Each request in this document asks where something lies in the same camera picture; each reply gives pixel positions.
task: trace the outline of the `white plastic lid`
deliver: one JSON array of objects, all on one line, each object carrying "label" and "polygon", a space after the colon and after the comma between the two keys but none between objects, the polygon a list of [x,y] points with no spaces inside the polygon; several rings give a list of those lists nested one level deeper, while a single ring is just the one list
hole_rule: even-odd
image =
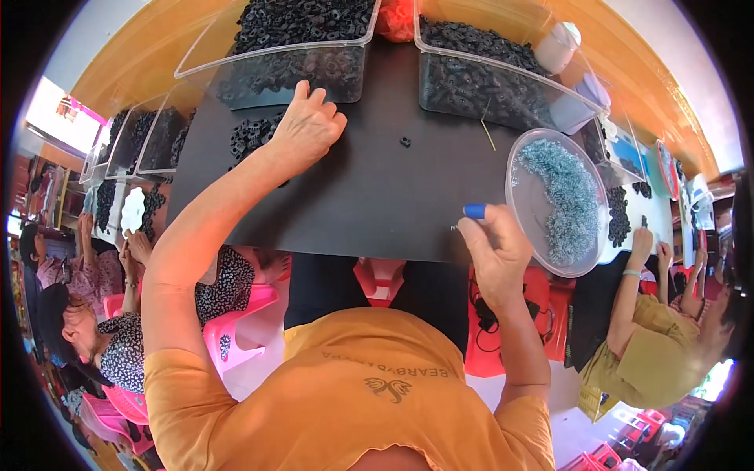
[{"label": "white plastic lid", "polygon": [[593,103],[600,106],[610,106],[611,104],[610,94],[599,83],[599,79],[594,74],[584,74],[584,78],[576,84],[575,88],[576,93]]}]

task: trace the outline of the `pile of black parts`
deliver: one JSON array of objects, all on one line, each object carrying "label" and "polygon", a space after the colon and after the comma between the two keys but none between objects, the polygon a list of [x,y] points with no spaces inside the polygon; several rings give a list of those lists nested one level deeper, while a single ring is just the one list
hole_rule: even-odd
[{"label": "pile of black parts", "polygon": [[647,182],[636,182],[631,186],[636,194],[641,193],[643,197],[652,199],[652,187]]},{"label": "pile of black parts", "polygon": [[[288,44],[351,41],[366,34],[375,0],[268,0],[250,2],[237,21],[229,55]],[[263,54],[230,65],[227,80],[217,85],[217,98],[233,109],[258,106],[269,90],[294,90],[309,80],[327,90],[328,100],[355,102],[361,95],[363,47],[318,47]]]},{"label": "pile of black parts", "polygon": [[144,148],[144,157],[139,168],[142,171],[176,168],[176,150],[177,154],[180,154],[183,149],[185,135],[189,133],[189,124],[193,117],[192,113],[187,119],[175,106],[162,110]]},{"label": "pile of black parts", "polygon": [[139,153],[141,153],[141,149],[144,146],[146,136],[149,133],[149,128],[152,126],[152,122],[155,120],[155,116],[157,116],[157,110],[140,112],[136,118],[136,123],[134,124],[130,135],[131,163],[128,170],[126,170],[126,175],[133,175],[133,172],[136,171],[136,161],[139,159]]},{"label": "pile of black parts", "polygon": [[110,233],[107,228],[107,222],[110,220],[110,208],[115,201],[115,180],[105,180],[97,188],[97,214],[94,215],[94,220],[97,222],[97,227],[100,231]]},{"label": "pile of black parts", "polygon": [[178,168],[178,161],[181,158],[181,151],[183,150],[183,145],[186,142],[186,136],[189,134],[189,128],[191,127],[191,123],[194,120],[194,116],[196,116],[196,108],[194,108],[194,111],[189,113],[186,125],[178,132],[178,136],[176,136],[175,140],[173,140],[173,144],[170,147],[170,168]]},{"label": "pile of black parts", "polygon": [[608,205],[610,206],[610,226],[608,228],[608,240],[612,240],[613,247],[623,246],[624,240],[631,232],[631,224],[626,214],[628,201],[625,199],[626,190],[622,187],[607,190]]},{"label": "pile of black parts", "polygon": [[94,163],[94,165],[104,164],[110,157],[110,151],[112,151],[112,146],[115,145],[115,140],[118,138],[118,133],[121,131],[123,123],[126,121],[126,115],[128,115],[128,108],[122,109],[112,119],[112,125],[110,126],[110,143],[103,147],[100,155],[97,156],[97,161]]},{"label": "pile of black parts", "polygon": [[251,121],[250,119],[245,119],[240,125],[236,126],[233,129],[230,142],[231,154],[236,160],[235,165],[240,164],[249,154],[270,142],[278,124],[282,120],[283,113],[277,113],[271,120],[259,119]]},{"label": "pile of black parts", "polygon": [[155,239],[155,229],[152,228],[152,217],[165,204],[165,195],[160,193],[160,184],[155,183],[152,190],[144,197],[144,214],[142,215],[141,231],[152,242]]},{"label": "pile of black parts", "polygon": [[[420,16],[421,39],[442,49],[486,57],[537,75],[545,71],[534,58],[532,45],[508,41],[497,32],[465,23],[430,22]],[[430,111],[467,116],[530,130],[556,129],[550,117],[545,87],[539,80],[513,70],[439,54],[420,56],[419,104]]]}]

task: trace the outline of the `table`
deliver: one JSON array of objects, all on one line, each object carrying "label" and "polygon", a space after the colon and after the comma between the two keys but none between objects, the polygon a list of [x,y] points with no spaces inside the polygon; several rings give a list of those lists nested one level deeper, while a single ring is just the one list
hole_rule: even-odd
[{"label": "table", "polygon": [[[467,203],[503,203],[520,131],[422,110],[414,44],[370,44],[361,100],[339,104],[342,138],[310,170],[246,214],[227,243],[293,252],[469,262],[452,231]],[[233,127],[286,106],[231,112],[204,97],[186,137],[167,223],[235,162]],[[401,137],[411,139],[404,148]]]}]

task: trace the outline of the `hair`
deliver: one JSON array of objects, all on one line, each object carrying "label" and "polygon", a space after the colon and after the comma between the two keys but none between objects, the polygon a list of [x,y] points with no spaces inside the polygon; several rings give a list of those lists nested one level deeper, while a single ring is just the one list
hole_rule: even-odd
[{"label": "hair", "polygon": [[21,237],[18,240],[18,249],[21,252],[21,261],[24,265],[37,271],[39,265],[36,261],[32,260],[32,255],[37,255],[37,246],[34,244],[34,237],[39,232],[39,226],[35,223],[30,223],[23,226],[21,229]]},{"label": "hair", "polygon": [[84,432],[81,431],[81,428],[78,426],[78,424],[71,424],[71,427],[73,428],[73,438],[76,439],[76,442],[78,442],[79,445],[83,446],[87,450],[93,452],[94,454],[97,454],[97,451],[92,448],[92,445],[89,443],[89,440],[87,440],[86,435],[84,435]]},{"label": "hair", "polygon": [[112,382],[105,378],[99,369],[78,358],[76,349],[63,337],[63,327],[66,324],[63,313],[69,306],[70,298],[68,287],[62,283],[53,283],[39,293],[38,309],[41,314],[39,333],[44,345],[51,354],[75,366],[87,378],[112,387]]},{"label": "hair", "polygon": [[730,324],[734,327],[731,338],[722,351],[724,358],[737,359],[741,354],[749,328],[748,321],[750,316],[748,314],[751,312],[751,308],[751,302],[747,296],[742,295],[741,291],[735,289],[731,291],[728,306],[725,307],[725,311],[720,318],[720,323],[723,326]]}]

